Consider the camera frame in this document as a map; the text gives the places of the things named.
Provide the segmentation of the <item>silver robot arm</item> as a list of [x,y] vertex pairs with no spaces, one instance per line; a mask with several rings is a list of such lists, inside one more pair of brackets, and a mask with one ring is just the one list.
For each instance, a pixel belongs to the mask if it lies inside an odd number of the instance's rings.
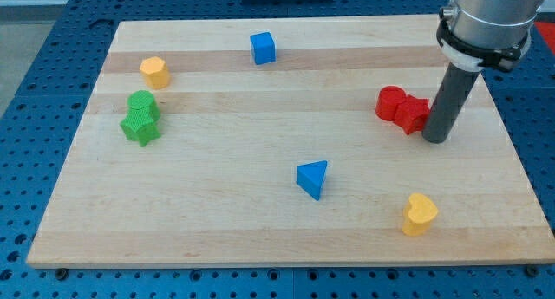
[[510,72],[531,46],[530,28],[544,1],[449,0],[436,32],[441,51],[467,72]]

